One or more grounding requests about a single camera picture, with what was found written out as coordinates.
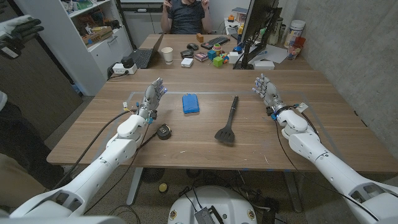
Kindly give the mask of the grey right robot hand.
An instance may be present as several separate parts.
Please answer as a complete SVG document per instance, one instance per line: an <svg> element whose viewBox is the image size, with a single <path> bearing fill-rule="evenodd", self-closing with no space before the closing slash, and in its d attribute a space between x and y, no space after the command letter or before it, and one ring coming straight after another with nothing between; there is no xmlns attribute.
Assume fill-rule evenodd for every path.
<svg viewBox="0 0 398 224"><path fill-rule="evenodd" d="M286 106L276 86L263 73L256 78L255 86L252 89L253 92L260 96L266 107L270 108L274 114L278 114L279 110Z"/></svg>

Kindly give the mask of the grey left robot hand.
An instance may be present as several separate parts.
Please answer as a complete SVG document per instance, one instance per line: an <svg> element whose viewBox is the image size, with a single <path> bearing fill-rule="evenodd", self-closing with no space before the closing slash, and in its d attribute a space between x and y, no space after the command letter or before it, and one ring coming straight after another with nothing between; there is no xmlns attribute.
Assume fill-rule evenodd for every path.
<svg viewBox="0 0 398 224"><path fill-rule="evenodd" d="M147 119L150 114L159 106L160 99L167 92L163 86L163 79L158 78L153 81L145 90L142 103L140 104L137 115Z"/></svg>

